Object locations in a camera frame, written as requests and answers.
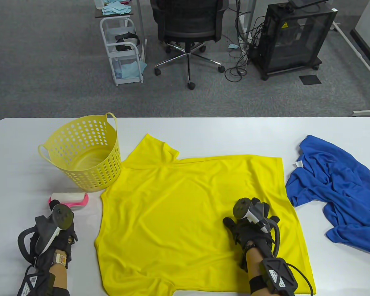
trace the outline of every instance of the basket handle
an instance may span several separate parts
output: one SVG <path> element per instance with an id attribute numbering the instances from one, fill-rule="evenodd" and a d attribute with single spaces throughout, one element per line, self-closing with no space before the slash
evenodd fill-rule
<path id="1" fill-rule="evenodd" d="M 52 161 L 50 160 L 50 159 L 48 159 L 44 154 L 43 154 L 43 152 L 41 151 L 41 147 L 44 147 L 45 149 L 46 149 L 46 151 L 48 151 L 48 149 L 47 149 L 47 147 L 45 147 L 44 145 L 39 145 L 38 146 L 38 153 L 40 154 L 40 156 L 42 157 L 42 158 L 44 158 L 47 162 L 49 162 L 50 164 L 52 164 L 53 165 L 53 163 L 52 163 Z"/>
<path id="2" fill-rule="evenodd" d="M 111 117 L 113 118 L 113 120 L 115 121 L 115 130 L 116 130 L 116 132 L 118 132 L 118 122 L 117 122 L 117 120 L 116 120 L 116 117 L 115 117 L 115 115 L 114 114 L 112 114 L 111 112 L 107 112 L 106 113 L 106 117 L 108 118 L 108 116 L 107 115 L 111 115 Z"/>

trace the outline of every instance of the gray carpet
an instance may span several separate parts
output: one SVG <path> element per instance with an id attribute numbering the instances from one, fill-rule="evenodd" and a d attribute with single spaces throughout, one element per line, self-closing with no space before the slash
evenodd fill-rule
<path id="1" fill-rule="evenodd" d="M 338 18 L 347 31 L 366 2 L 335 0 L 336 7 L 343 6 Z M 241 82 L 230 83 L 216 67 L 193 59 L 196 89 L 190 91 L 185 60 L 154 76 L 153 65 L 167 54 L 147 0 L 142 12 L 148 39 L 144 83 L 116 87 L 92 0 L 0 0 L 0 119 L 106 111 L 118 117 L 334 117 L 370 109 L 370 73 L 337 32 L 329 32 L 317 72 L 307 69 L 264 82 L 250 65 Z M 223 33 L 234 40 L 233 23 L 234 13 L 226 11 Z M 235 59 L 228 44 L 226 38 L 209 42 L 203 55 L 229 68 Z M 322 84 L 304 86 L 299 75 L 309 74 L 317 74 Z"/>

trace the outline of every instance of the forearm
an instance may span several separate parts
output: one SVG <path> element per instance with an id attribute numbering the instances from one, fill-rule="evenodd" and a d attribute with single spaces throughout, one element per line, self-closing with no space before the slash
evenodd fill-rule
<path id="1" fill-rule="evenodd" d="M 67 257 L 65 251 L 56 250 L 56 252 L 64 255 L 65 258 Z M 67 289 L 67 270 L 65 266 L 58 263 L 54 264 L 49 269 L 49 272 L 55 276 L 54 287 Z"/>
<path id="2" fill-rule="evenodd" d="M 251 248 L 250 250 L 248 250 L 245 256 L 247 259 L 248 280 L 251 280 L 261 275 L 259 264 L 263 260 L 263 257 L 260 251 L 257 248 Z M 255 291 L 251 295 L 252 296 L 270 296 L 270 295 L 277 295 L 277 294 L 271 294 L 267 288 L 263 288 L 263 289 Z"/>

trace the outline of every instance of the chair base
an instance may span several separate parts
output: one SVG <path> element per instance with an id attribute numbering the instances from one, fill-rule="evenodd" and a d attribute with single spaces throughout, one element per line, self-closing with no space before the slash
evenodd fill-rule
<path id="1" fill-rule="evenodd" d="M 207 62 L 210 62 L 212 64 L 218 65 L 218 71 L 219 71 L 219 73 L 224 73 L 225 72 L 225 67 L 222 66 L 221 63 L 216 62 L 214 60 L 211 60 L 209 58 L 206 58 L 204 56 L 201 56 L 201 55 L 198 55 L 198 54 L 195 53 L 195 51 L 197 51 L 197 50 L 199 50 L 200 52 L 206 51 L 206 45 L 205 44 L 206 44 L 205 42 L 202 42 L 202 43 L 200 43 L 198 45 L 195 45 L 195 46 L 193 46 L 191 48 L 190 47 L 190 44 L 187 43 L 187 44 L 185 44 L 185 49 L 183 49 L 183 48 L 180 48 L 177 45 L 166 43 L 167 48 L 175 49 L 177 51 L 182 52 L 182 54 L 181 55 L 177 55 L 174 58 L 170 58 L 168 60 L 165 60 L 165 61 L 163 61 L 163 62 L 161 62 L 159 64 L 156 64 L 155 65 L 155 68 L 154 68 L 155 75 L 156 76 L 159 76 L 162 73 L 161 70 L 158 69 L 158 67 L 160 67 L 162 65 L 165 65 L 167 63 L 170 63 L 170 62 L 172 62 L 172 61 L 174 61 L 176 59 L 182 58 L 184 56 L 186 56 L 186 59 L 187 59 L 187 66 L 188 66 L 188 81 L 187 82 L 188 82 L 188 88 L 190 90 L 194 90 L 195 89 L 195 86 L 196 86 L 195 83 L 191 82 L 191 65 L 190 65 L 190 63 L 191 63 L 191 56 L 196 56 L 196 57 L 199 57 L 199 58 L 203 59 L 204 61 L 207 61 Z"/>

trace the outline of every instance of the white cart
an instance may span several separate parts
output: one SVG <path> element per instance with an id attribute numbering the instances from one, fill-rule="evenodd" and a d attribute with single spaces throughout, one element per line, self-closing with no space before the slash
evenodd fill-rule
<path id="1" fill-rule="evenodd" d="M 141 71 L 140 61 L 142 60 L 140 52 L 144 52 L 143 36 L 140 36 L 140 45 L 137 46 L 133 42 L 116 42 L 115 36 L 126 34 L 128 32 L 137 34 L 136 27 L 129 16 L 105 17 L 100 21 L 100 31 L 103 37 L 106 52 L 109 58 L 109 63 L 112 71 L 112 79 L 116 86 L 123 83 L 141 82 L 144 81 L 144 76 Z M 117 51 L 116 46 L 129 46 L 131 50 Z M 122 78 L 121 67 L 126 64 L 137 62 L 138 77 Z"/>

